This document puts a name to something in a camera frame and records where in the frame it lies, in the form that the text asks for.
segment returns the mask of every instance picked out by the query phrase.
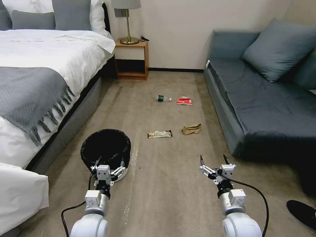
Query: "white duvet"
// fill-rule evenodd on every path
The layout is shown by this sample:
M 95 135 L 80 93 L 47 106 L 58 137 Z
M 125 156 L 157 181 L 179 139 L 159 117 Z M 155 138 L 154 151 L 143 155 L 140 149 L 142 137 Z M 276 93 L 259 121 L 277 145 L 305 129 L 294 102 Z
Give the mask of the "white duvet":
M 0 32 L 0 66 L 48 67 L 58 72 L 75 94 L 73 101 L 97 71 L 112 57 L 112 37 L 92 31 L 8 30 Z M 67 112 L 73 103 L 65 105 Z M 54 111 L 56 119 L 62 118 Z M 45 144 L 58 126 L 46 118 L 52 133 L 40 126 Z M 41 147 L 0 116 L 0 162 L 25 168 Z
M 92 31 L 8 30 L 0 31 L 0 66 L 48 67 L 58 72 L 79 98 L 90 79 L 112 57 L 112 37 Z M 56 119 L 62 118 L 53 110 Z M 45 119 L 52 133 L 40 126 L 45 144 L 58 126 Z M 19 128 L 0 116 L 0 235 L 18 226 L 41 208 L 48 207 L 48 178 L 26 171 L 41 147 Z

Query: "wooden nightstand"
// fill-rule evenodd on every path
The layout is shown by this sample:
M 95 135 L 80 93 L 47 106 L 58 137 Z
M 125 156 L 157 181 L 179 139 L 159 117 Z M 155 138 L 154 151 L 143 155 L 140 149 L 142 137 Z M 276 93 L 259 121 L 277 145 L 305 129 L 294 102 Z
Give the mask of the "wooden nightstand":
M 121 44 L 118 39 L 115 44 L 115 67 L 118 79 L 147 80 L 148 42 Z

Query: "sofa pillow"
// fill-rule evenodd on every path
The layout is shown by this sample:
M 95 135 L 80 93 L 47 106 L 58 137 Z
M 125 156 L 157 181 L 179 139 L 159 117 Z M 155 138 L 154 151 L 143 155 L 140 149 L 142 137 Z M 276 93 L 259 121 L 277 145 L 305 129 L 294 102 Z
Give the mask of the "sofa pillow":
M 316 45 L 316 27 L 273 19 L 242 58 L 275 82 Z
M 316 90 L 316 48 L 299 63 L 293 82 L 304 89 Z
M 91 30 L 99 33 L 105 34 L 105 23 L 104 23 L 104 9 L 102 4 L 105 0 L 91 0 L 90 5 L 90 24 Z M 53 12 L 52 0 L 39 0 L 40 13 Z
M 14 10 L 12 12 L 12 29 L 54 30 L 54 13 L 26 13 Z
M 12 22 L 10 15 L 3 5 L 2 0 L 0 0 L 0 30 L 10 30 L 12 29 Z
M 91 0 L 52 0 L 56 30 L 91 30 Z
M 2 0 L 10 16 L 13 10 L 22 12 L 39 13 L 40 4 L 38 0 Z

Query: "wall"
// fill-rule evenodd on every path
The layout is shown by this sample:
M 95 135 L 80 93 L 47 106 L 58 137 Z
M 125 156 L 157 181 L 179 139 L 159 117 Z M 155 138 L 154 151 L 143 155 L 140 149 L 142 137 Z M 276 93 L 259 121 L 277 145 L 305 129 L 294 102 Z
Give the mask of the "wall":
M 302 24 L 316 25 L 316 0 L 294 0 L 285 19 Z
M 130 10 L 131 36 L 149 42 L 149 66 L 202 69 L 213 29 L 261 30 L 282 19 L 292 0 L 142 0 Z M 126 19 L 106 0 L 113 37 L 127 35 Z

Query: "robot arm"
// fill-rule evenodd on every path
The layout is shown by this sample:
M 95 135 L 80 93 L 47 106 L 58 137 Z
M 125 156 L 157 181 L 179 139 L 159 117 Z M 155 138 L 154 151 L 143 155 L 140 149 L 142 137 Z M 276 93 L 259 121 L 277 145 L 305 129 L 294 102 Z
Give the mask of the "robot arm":
M 200 158 L 200 170 L 209 179 L 212 179 L 218 188 L 217 196 L 223 215 L 223 232 L 226 237 L 262 237 L 258 223 L 245 214 L 244 201 L 246 194 L 242 189 L 234 189 L 230 180 L 234 173 L 235 165 L 224 155 L 225 165 L 220 168 L 205 166 L 203 158 Z
M 97 176 L 96 190 L 88 190 L 85 196 L 85 216 L 72 227 L 70 237 L 105 237 L 108 222 L 104 219 L 108 210 L 108 201 L 111 197 L 110 187 L 113 185 L 108 165 L 91 167 Z

